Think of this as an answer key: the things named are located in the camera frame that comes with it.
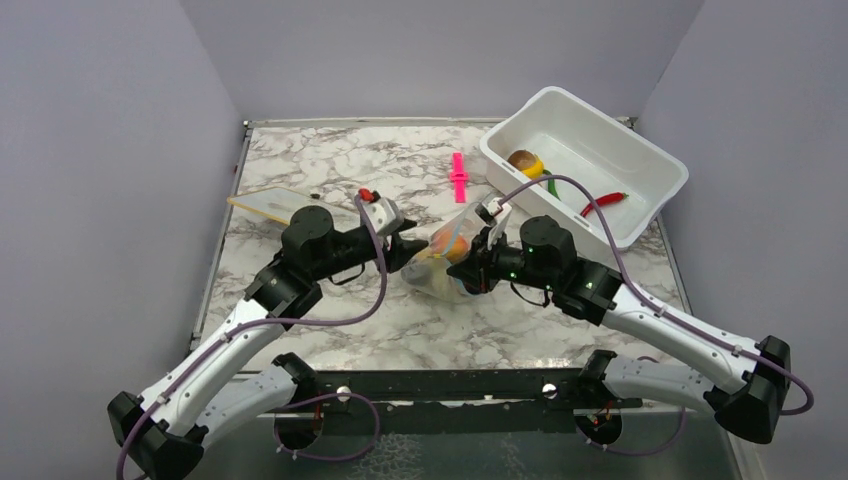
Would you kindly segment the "orange pumpkin toy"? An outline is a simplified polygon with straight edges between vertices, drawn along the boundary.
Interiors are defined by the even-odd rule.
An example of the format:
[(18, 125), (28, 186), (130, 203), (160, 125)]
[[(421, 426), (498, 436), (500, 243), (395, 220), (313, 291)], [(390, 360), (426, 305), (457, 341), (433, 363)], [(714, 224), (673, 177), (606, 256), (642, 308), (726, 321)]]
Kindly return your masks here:
[(445, 252), (449, 252), (452, 248), (453, 240), (452, 233), (447, 230), (439, 230), (433, 233), (430, 238), (430, 253), (433, 256), (440, 257)]

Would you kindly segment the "clear zip top bag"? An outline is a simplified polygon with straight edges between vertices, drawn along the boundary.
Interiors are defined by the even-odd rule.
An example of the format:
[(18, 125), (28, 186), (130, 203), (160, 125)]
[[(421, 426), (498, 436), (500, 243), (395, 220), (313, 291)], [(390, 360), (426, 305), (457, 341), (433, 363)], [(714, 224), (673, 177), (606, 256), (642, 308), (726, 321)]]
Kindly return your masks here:
[(452, 263), (443, 256), (433, 256), (430, 253), (429, 245), (430, 238), (434, 232), (447, 230), (454, 236), (457, 234), (463, 235), (470, 247), (471, 241), (485, 226), (485, 223), (475, 213), (475, 207), (479, 203), (479, 201), (470, 203), (450, 220), (443, 222), (431, 232), (428, 239), (428, 246), (420, 251), (400, 271), (401, 278), (407, 285), (419, 292), (446, 302), (461, 303), (473, 296), (465, 291), (458, 280), (453, 279), (447, 274), (447, 269), (451, 265), (464, 260), (469, 250), (461, 261)]

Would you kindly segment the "peach toy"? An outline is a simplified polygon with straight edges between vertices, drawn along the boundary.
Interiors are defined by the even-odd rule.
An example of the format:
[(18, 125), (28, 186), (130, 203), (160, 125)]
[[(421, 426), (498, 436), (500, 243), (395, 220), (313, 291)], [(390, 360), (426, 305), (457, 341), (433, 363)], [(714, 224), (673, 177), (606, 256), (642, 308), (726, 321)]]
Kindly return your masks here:
[(446, 237), (444, 246), (441, 248), (441, 255), (452, 263), (461, 261), (468, 253), (469, 244), (465, 237), (461, 234), (456, 236), (450, 234)]

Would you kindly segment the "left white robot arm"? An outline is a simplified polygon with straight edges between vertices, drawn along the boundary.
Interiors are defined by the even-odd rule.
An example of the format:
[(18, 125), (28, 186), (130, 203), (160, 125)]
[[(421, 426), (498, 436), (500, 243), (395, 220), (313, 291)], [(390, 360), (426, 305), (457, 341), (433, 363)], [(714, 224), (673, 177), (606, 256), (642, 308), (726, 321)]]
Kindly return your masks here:
[[(337, 230), (322, 206), (295, 211), (280, 249), (219, 328), (153, 385), (110, 401), (107, 413), (120, 447), (116, 478), (124, 478), (133, 462), (145, 479), (183, 479), (233, 428), (276, 406), (298, 411), (310, 405), (313, 382), (286, 365), (263, 370), (244, 386), (230, 381), (295, 325), (343, 327), (372, 317), (384, 303), (389, 275), (426, 247), (424, 240), (403, 237), (417, 223), (394, 201), (357, 197), (354, 202), (357, 224), (347, 231)], [(309, 317), (323, 297), (322, 281), (369, 262), (377, 268), (378, 294), (367, 310), (341, 319)]]

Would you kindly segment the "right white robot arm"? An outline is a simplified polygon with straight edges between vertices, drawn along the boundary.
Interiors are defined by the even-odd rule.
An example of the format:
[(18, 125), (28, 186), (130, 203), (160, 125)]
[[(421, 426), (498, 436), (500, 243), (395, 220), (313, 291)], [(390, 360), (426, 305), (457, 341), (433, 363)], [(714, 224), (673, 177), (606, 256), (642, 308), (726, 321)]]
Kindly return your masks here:
[(710, 413), (749, 442), (773, 440), (789, 390), (786, 342), (732, 335), (653, 299), (620, 272), (580, 257), (571, 233), (548, 216), (521, 225), (520, 247), (489, 237), (483, 228), (447, 270), (472, 293), (488, 293), (500, 281), (537, 288), (564, 314), (640, 339), (678, 361), (654, 364), (596, 350), (576, 383), (585, 404), (656, 400)]

